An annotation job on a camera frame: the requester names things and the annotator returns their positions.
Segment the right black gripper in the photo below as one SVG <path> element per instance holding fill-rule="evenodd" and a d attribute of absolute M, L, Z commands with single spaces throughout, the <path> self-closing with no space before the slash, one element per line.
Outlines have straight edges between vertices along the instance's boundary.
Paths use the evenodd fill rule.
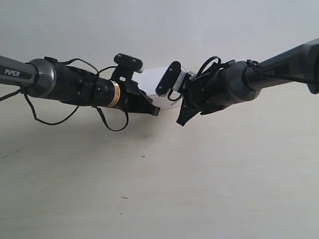
<path fill-rule="evenodd" d="M 176 123 L 180 126 L 195 115 L 208 115 L 224 109 L 221 104 L 214 103 L 205 91 L 208 83 L 218 75 L 221 67 L 209 67 L 205 71 L 191 72 L 182 69 L 180 73 L 180 96 L 182 103 Z"/>

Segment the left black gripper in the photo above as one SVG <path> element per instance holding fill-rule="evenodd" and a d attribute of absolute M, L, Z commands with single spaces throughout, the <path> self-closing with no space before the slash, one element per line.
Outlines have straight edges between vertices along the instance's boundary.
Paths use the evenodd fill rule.
<path fill-rule="evenodd" d="M 146 92 L 138 88 L 137 82 L 121 78 L 112 80 L 98 78 L 96 82 L 96 108 L 115 108 L 129 113 L 158 116 L 160 107 L 153 104 Z"/>

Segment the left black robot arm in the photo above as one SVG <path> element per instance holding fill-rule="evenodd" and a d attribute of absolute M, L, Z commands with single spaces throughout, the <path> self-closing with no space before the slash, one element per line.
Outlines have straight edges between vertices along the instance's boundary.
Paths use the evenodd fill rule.
<path fill-rule="evenodd" d="M 133 81 L 134 73 L 143 71 L 142 60 L 119 53 L 109 79 L 100 71 L 90 72 L 71 66 L 75 60 L 60 62 L 55 58 L 37 58 L 20 62 L 0 58 L 0 82 L 18 86 L 30 97 L 56 100 L 80 107 L 106 107 L 126 113 L 157 116 L 160 108 Z"/>

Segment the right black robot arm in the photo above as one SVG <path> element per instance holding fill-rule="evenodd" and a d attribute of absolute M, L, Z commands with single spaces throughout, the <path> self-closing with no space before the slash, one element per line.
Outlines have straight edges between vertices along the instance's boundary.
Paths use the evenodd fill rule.
<path fill-rule="evenodd" d="M 208 115 L 253 101 L 264 88 L 292 82 L 306 84 L 311 94 L 319 93 L 318 39 L 262 62 L 247 59 L 223 63 L 213 56 L 181 87 L 183 100 L 176 122 L 184 126 L 197 114 Z"/>

